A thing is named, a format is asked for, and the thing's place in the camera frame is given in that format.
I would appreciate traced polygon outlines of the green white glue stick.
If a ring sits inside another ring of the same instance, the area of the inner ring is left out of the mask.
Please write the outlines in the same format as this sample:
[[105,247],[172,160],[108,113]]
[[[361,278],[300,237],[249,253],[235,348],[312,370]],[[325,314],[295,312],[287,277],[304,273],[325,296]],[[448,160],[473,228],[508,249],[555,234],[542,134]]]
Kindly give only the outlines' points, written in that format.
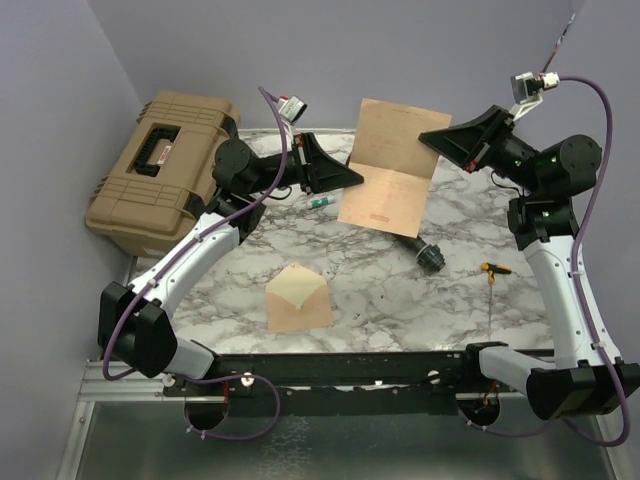
[[310,199],[307,204],[309,209],[322,208],[324,206],[332,205],[336,202],[336,198],[332,195],[320,196]]

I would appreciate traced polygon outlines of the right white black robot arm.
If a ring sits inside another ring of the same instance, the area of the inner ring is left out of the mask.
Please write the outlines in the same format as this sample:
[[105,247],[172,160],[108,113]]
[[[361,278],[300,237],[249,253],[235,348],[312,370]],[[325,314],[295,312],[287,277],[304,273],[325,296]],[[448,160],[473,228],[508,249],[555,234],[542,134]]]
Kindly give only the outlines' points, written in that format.
[[515,389],[542,420],[609,414],[638,388],[639,366],[622,359],[574,251],[579,226],[572,200],[595,186],[601,149],[585,135],[542,151],[517,138],[516,123],[536,105],[492,106],[474,120],[418,137],[466,172],[488,167],[523,189],[509,203],[508,226],[534,273],[551,324],[552,361],[500,342],[472,344],[459,378],[472,391],[494,380]]

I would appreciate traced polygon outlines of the brown paper letter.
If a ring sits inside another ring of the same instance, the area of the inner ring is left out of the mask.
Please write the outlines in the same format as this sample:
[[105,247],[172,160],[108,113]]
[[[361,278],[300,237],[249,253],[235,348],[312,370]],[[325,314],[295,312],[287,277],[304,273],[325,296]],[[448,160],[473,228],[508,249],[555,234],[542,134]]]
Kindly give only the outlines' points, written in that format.
[[447,128],[451,119],[447,113],[363,99],[349,167],[364,183],[343,191],[338,220],[416,237],[439,159],[418,137]]

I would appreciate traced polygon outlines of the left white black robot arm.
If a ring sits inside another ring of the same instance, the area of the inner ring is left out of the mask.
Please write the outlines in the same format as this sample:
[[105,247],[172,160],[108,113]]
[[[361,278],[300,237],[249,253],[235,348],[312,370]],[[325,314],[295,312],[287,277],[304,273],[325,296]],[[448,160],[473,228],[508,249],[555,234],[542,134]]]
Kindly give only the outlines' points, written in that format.
[[186,377],[206,395],[220,385],[215,353],[176,336],[171,319],[191,288],[253,232],[275,189],[299,185],[319,194],[361,185],[364,178],[328,155],[312,133],[285,140],[281,154],[258,156],[244,141],[224,141],[214,154],[217,187],[194,227],[156,265],[127,285],[110,283],[102,292],[98,343],[103,376],[112,359],[148,378]]

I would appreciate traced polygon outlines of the tan paper envelope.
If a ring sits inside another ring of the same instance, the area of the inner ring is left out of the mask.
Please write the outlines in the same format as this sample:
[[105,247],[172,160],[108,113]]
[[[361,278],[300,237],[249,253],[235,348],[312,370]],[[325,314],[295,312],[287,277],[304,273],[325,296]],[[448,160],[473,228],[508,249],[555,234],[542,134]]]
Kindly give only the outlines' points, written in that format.
[[271,333],[330,327],[334,323],[329,288],[323,276],[290,264],[266,286],[267,325]]

